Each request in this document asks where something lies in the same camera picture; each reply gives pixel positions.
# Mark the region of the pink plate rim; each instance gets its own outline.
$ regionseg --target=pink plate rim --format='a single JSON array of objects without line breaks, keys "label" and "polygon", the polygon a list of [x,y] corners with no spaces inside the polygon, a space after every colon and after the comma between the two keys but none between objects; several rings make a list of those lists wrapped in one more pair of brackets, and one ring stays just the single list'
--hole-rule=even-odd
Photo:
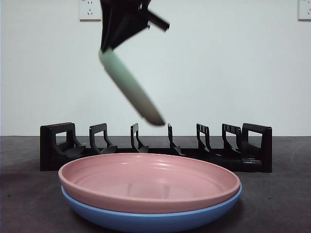
[{"label": "pink plate rim", "polygon": [[[128,154],[138,155],[139,154],[139,155],[144,155],[144,156],[165,155],[165,156],[178,157],[178,158],[182,158],[182,159],[195,160],[196,162],[199,162],[199,163],[207,163],[209,165],[216,166],[219,169],[222,169],[223,171],[226,171],[226,172],[230,173],[236,179],[236,184],[234,185],[233,188],[231,188],[231,189],[229,189],[229,190],[227,190],[225,192],[222,192],[219,195],[210,195],[210,196],[204,196],[204,197],[200,197],[200,198],[186,198],[186,199],[134,198],[134,197],[128,197],[128,196],[109,195],[109,194],[105,194],[105,193],[95,192],[95,191],[93,191],[91,189],[87,189],[87,188],[81,187],[79,185],[76,185],[76,184],[70,182],[62,174],[63,169],[65,169],[66,166],[68,166],[69,164],[77,163],[77,162],[79,162],[81,160],[88,159],[90,157],[104,157],[104,156],[107,156],[107,155],[118,155],[118,154],[123,154],[123,155],[125,155],[125,154],[126,155],[128,155]],[[230,170],[228,170],[228,169],[226,169],[226,168],[224,168],[222,166],[219,166],[219,165],[216,165],[216,164],[213,164],[213,163],[209,163],[209,162],[206,162],[206,161],[198,160],[198,159],[188,158],[188,157],[182,157],[182,156],[170,155],[170,154],[155,154],[155,153],[114,153],[114,154],[99,154],[99,155],[88,156],[88,157],[76,159],[76,160],[73,160],[73,161],[70,161],[70,162],[64,164],[59,169],[58,176],[59,176],[60,180],[62,182],[64,182],[66,185],[74,187],[75,189],[77,189],[79,191],[87,192],[87,193],[90,193],[90,194],[93,194],[93,195],[96,195],[96,196],[102,196],[102,197],[107,197],[107,198],[111,198],[111,199],[118,199],[118,200],[133,200],[133,201],[141,201],[141,202],[159,202],[159,203],[164,203],[164,202],[172,203],[172,202],[185,202],[185,201],[186,202],[201,201],[201,200],[206,200],[206,199],[216,199],[216,198],[219,198],[219,197],[222,197],[222,196],[226,196],[226,195],[229,195],[229,194],[232,194],[231,196],[233,196],[238,191],[238,189],[239,189],[239,187],[241,185],[241,181],[240,181],[239,177],[236,174],[234,174],[232,171],[230,171]]]}]

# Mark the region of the blue plate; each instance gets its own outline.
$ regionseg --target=blue plate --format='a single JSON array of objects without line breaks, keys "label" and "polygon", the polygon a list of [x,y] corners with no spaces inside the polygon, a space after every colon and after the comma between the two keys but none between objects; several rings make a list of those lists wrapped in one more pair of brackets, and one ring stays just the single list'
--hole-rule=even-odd
[{"label": "blue plate", "polygon": [[72,209],[86,220],[120,232],[172,233],[206,225],[225,213],[237,202],[242,185],[230,199],[208,208],[170,214],[134,214],[99,209],[83,204],[62,192]]}]

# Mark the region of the electrical outlet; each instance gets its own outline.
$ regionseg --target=electrical outlet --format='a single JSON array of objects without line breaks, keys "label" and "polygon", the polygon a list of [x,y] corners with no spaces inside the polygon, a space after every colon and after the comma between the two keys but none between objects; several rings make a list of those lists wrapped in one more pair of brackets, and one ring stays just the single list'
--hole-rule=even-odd
[{"label": "electrical outlet", "polygon": [[100,0],[79,0],[80,20],[101,20],[102,9]]},{"label": "electrical outlet", "polygon": [[311,0],[299,0],[298,20],[311,20]]}]

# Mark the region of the robotic arm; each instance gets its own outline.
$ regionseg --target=robotic arm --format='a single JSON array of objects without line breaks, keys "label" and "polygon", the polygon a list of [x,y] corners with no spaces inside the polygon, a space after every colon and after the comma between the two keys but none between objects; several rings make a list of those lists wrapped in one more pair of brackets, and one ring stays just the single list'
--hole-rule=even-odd
[{"label": "robotic arm", "polygon": [[126,39],[150,27],[166,31],[169,24],[148,10],[151,0],[101,0],[103,11],[102,43],[99,58],[106,72],[142,117],[154,125],[164,125],[159,112],[135,77],[113,52]]}]

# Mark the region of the white wall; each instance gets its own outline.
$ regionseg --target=white wall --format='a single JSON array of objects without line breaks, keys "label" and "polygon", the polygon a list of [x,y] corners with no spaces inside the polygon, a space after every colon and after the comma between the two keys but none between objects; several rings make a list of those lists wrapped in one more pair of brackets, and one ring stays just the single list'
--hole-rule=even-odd
[{"label": "white wall", "polygon": [[[80,22],[78,0],[1,1],[1,134],[39,135],[72,121],[78,135],[167,135],[146,123],[102,68],[101,22]],[[170,29],[145,30],[116,48],[175,135],[195,123],[269,125],[311,135],[311,22],[296,0],[153,0]]]}]

